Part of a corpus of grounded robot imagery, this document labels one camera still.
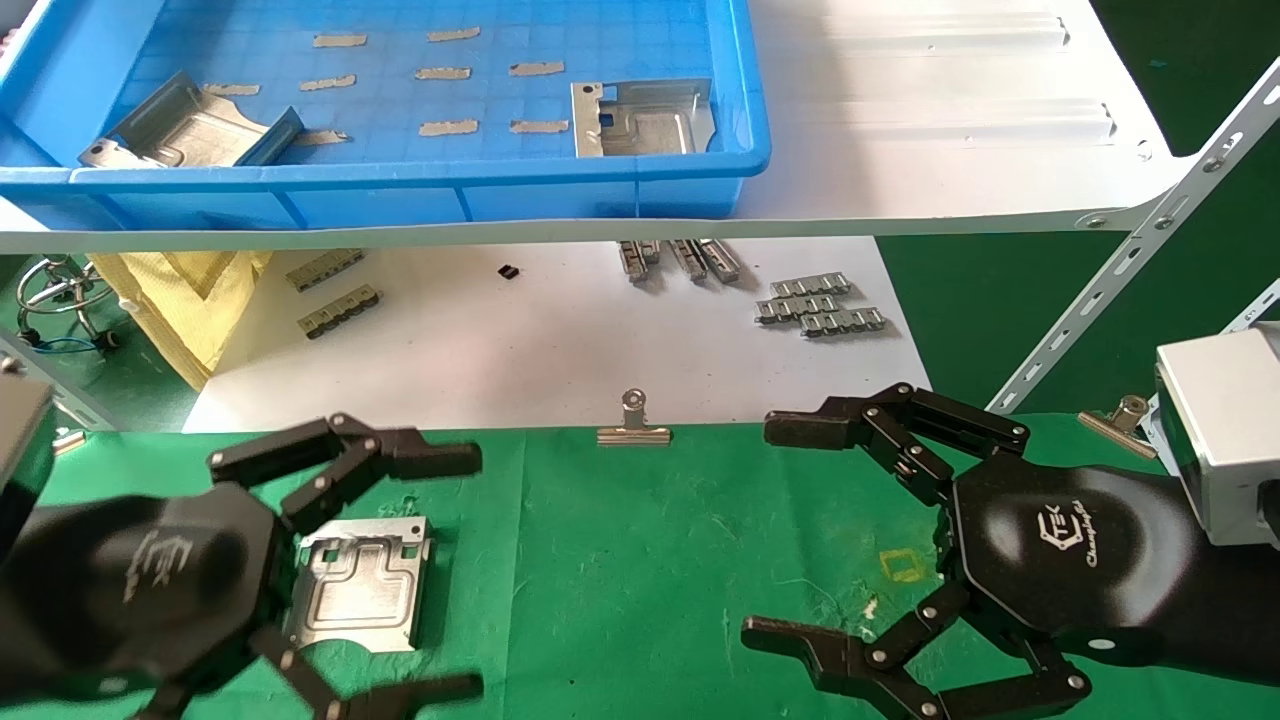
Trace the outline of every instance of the blue plastic tray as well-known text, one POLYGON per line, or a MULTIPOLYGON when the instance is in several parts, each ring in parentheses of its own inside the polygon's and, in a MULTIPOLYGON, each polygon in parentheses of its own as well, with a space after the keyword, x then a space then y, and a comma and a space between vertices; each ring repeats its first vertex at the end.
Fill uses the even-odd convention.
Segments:
POLYGON ((307 229, 531 218, 722 218, 769 160, 746 0, 49 0, 0 82, 0 195, 55 229, 307 229), (428 42, 435 31, 477 37, 428 42), (360 47, 316 35, 367 33, 360 47), (566 72, 512 77, 516 63, 566 72), (420 81, 471 67, 467 81, 420 81), (292 105, 351 142, 262 168, 79 168, 79 154, 178 70, 270 123, 292 105), (352 87, 303 92, 355 73, 352 87), (576 158, 571 82, 712 78, 707 152, 576 158), (479 132, 420 137, 425 122, 479 132))

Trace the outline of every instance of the robotic hand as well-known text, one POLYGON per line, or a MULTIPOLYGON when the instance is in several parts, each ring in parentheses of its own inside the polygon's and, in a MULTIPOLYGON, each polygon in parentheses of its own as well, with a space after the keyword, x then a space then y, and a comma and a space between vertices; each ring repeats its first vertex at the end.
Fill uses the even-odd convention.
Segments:
POLYGON ((214 487, 204 495, 32 511, 52 464, 49 388, 0 382, 14 383, 0 387, 6 413, 17 400, 31 411, 20 433, 5 423, 0 447, 0 706, 156 688, 134 720, 178 720, 195 694, 221 687, 255 657, 323 720, 403 720, 420 706, 483 692, 479 674, 466 673, 342 698, 279 630, 296 536, 319 529, 384 475, 477 473, 474 443, 431 446, 412 428, 375 430, 334 415, 214 452, 214 487), (330 460, 284 498, 279 515, 250 493, 330 460))
POLYGON ((742 643, 800 659, 822 692, 892 720, 1033 719, 1091 692, 1064 653, 1280 684, 1280 556, 1221 547, 1178 478, 1023 459, 1024 425, 909 384, 829 397, 817 413, 771 413, 771 445, 860 447, 927 506, 941 505, 942 587, 876 642, 748 618, 742 643), (952 469, 911 432, 982 459, 952 469), (906 664, 964 619, 1030 674, 936 693, 906 664))

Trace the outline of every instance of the logo on robotic hand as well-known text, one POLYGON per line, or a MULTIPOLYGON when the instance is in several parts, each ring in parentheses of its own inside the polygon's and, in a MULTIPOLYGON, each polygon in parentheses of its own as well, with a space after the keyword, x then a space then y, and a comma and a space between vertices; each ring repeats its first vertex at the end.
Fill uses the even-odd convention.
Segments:
POLYGON ((182 571, 191 556, 192 542, 182 536, 172 536, 160 542, 160 530, 151 530, 142 537, 138 548, 133 551, 133 561, 124 575, 124 602, 128 603, 138 593, 142 577, 151 574, 151 587, 168 585, 169 577, 182 571))
POLYGON ((1041 539, 1059 550, 1070 550, 1088 538, 1089 550, 1084 561, 1089 568, 1098 566, 1097 530, 1093 529, 1093 516, 1079 500, 1071 502, 1073 512, 1062 514, 1061 505, 1046 505, 1036 519, 1039 521, 1041 539))

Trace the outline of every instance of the green table surface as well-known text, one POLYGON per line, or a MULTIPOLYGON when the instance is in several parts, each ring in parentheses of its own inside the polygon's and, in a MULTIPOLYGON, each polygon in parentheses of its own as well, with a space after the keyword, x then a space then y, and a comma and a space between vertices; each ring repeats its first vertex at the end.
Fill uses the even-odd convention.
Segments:
MULTIPOLYGON (((1024 416, 1028 457, 1153 470, 1069 415, 1024 416)), ((205 457, 250 436, 99 434, 59 459, 49 503, 209 487, 205 457)), ((590 429, 431 433, 468 437, 485 470, 463 480, 381 482, 344 518, 426 515, 438 539, 416 653, 346 643, 306 651, 340 692, 476 667, 480 701, 420 717, 877 717, 815 692, 800 662, 739 642, 742 618, 772 615, 873 637, 938 579, 934 511, 861 452, 781 450, 759 425, 677 428, 669 448, 600 448, 590 429)), ((972 460, 945 452, 957 468, 972 460)), ((278 502, 301 477, 262 491, 278 502)), ((1267 717, 1280 691, 1165 669, 1079 661, 1093 696, 1068 717, 1267 717)), ((913 661, 942 689, 1025 673, 963 623, 913 661)), ((44 702, 0 719, 123 719, 147 693, 44 702)), ((307 717, 261 661, 191 720, 307 717)))

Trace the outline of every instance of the yellow cloth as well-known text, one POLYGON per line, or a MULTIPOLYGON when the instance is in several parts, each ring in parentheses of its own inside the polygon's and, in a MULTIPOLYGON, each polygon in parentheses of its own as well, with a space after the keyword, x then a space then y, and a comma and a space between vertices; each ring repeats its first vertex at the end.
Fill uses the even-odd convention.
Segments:
POLYGON ((270 251, 90 255, 164 359, 205 387, 253 295, 270 251))

